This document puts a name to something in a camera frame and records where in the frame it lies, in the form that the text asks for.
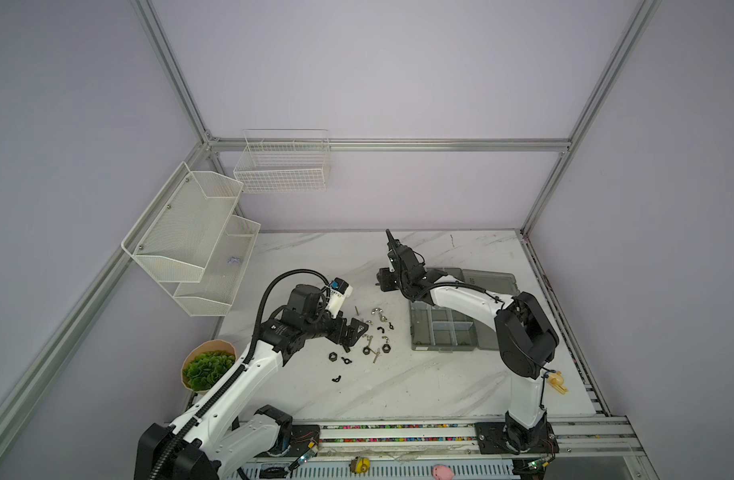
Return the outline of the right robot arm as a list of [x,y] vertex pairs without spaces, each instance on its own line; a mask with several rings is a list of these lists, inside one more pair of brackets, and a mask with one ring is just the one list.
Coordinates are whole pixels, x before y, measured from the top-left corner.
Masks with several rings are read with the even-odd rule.
[[492,330],[499,355],[510,371],[510,402],[504,416],[504,443],[513,453],[538,445],[547,431],[546,377],[552,370],[559,336],[534,295],[521,292],[505,302],[495,293],[461,282],[442,270],[427,269],[425,259],[390,231],[390,266],[376,274],[383,292],[398,291],[411,302],[462,313]]

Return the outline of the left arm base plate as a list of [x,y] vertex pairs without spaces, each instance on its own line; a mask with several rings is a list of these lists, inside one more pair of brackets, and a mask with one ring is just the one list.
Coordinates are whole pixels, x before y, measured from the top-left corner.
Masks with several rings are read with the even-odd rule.
[[310,443],[319,443],[321,428],[313,424],[292,424],[282,427],[275,444],[267,451],[271,457],[299,457]]

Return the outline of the yellow small object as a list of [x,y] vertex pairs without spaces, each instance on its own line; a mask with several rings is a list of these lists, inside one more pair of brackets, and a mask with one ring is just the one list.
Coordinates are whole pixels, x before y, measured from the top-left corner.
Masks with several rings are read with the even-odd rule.
[[365,457],[356,457],[349,463],[349,470],[352,474],[366,474],[371,467],[371,462]]

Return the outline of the potted green plant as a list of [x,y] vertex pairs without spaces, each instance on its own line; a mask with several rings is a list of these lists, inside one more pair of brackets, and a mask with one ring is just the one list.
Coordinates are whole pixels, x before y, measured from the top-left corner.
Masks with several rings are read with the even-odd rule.
[[181,367],[181,380],[190,391],[211,389],[234,365],[236,350],[225,340],[210,340],[194,349]]

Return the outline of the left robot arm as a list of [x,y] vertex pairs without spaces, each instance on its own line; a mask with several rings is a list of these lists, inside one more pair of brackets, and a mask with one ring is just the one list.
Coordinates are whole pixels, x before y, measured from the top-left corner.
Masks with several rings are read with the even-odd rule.
[[267,315],[274,288],[298,273],[284,272],[266,287],[250,343],[227,373],[185,413],[166,425],[154,423],[142,434],[134,478],[225,479],[262,453],[289,452],[291,415],[265,405],[236,425],[239,414],[307,341],[325,338],[351,348],[368,329],[365,322],[344,316],[342,307],[353,288],[341,278],[324,280],[320,287],[298,284],[286,303]]

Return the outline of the lower white mesh shelf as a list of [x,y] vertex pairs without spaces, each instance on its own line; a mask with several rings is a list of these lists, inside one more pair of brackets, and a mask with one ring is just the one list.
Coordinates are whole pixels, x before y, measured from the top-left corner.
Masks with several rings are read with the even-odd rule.
[[174,300],[191,317],[226,316],[246,273],[261,225],[231,215],[199,283],[181,283]]

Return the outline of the white mesh shelf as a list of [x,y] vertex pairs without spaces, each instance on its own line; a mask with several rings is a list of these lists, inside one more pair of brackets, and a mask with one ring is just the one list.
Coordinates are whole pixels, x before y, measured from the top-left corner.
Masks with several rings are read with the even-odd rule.
[[159,283],[198,283],[233,214],[243,184],[181,163],[121,243]]
[[199,283],[181,283],[174,300],[191,317],[226,316],[246,273],[261,225],[231,215]]

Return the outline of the yellow toy figure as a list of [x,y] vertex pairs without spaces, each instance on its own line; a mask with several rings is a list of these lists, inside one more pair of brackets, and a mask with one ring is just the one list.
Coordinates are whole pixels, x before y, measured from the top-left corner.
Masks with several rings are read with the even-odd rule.
[[566,395],[568,388],[565,386],[565,379],[561,371],[551,371],[547,373],[547,381],[551,388],[560,395]]

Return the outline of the pink small object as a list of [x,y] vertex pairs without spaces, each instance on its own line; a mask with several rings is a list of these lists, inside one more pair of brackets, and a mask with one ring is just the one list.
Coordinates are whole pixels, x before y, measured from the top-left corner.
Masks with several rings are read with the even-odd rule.
[[432,477],[434,480],[453,480],[455,474],[452,469],[446,465],[435,465],[432,468]]

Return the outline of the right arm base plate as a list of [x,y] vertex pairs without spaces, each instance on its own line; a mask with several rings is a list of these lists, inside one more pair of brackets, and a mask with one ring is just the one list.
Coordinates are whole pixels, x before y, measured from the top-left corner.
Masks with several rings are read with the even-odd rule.
[[531,429],[519,423],[479,422],[474,424],[475,437],[481,454],[556,454],[558,442],[550,423],[545,419]]

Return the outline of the upper white mesh shelf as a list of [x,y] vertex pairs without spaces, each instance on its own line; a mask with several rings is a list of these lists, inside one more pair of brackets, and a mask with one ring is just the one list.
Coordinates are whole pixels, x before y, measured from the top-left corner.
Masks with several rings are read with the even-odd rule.
[[159,283],[198,283],[233,214],[243,184],[181,163],[121,243]]

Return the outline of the grey plastic organizer box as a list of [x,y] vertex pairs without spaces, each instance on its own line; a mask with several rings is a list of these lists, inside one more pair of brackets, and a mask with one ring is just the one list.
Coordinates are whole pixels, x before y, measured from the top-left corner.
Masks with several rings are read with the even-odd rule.
[[[535,301],[533,293],[518,289],[516,277],[509,272],[432,267],[428,278],[436,282],[467,283],[486,290],[496,298],[498,309],[515,299]],[[431,305],[431,295],[409,303],[410,346],[414,351],[458,352],[498,351],[499,341],[494,323],[481,320],[464,310]]]

